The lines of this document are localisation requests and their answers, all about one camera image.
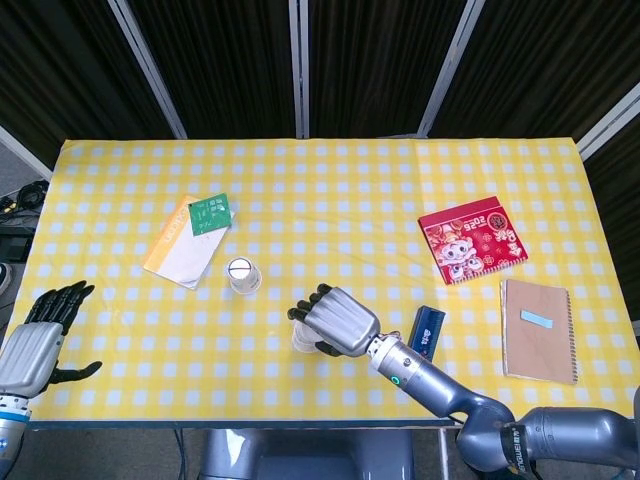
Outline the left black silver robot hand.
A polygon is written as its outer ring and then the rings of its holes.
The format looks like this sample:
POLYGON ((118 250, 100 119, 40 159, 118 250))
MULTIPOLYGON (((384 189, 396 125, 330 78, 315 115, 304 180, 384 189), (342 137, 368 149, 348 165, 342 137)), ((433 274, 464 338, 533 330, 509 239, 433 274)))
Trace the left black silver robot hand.
POLYGON ((84 380, 102 367, 94 361, 81 369, 58 366, 64 340, 86 297, 94 290, 81 280, 39 296, 24 322, 1 350, 1 393, 31 399, 51 384, 84 380))

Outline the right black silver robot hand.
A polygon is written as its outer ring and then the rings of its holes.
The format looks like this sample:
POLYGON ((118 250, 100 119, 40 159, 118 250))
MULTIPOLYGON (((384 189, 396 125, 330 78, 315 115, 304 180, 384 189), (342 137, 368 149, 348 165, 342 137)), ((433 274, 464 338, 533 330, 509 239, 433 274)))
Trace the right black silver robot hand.
POLYGON ((289 308, 287 317, 302 326, 312 352, 331 357, 360 357, 380 334, 380 321, 339 287, 321 283, 308 300, 289 308))

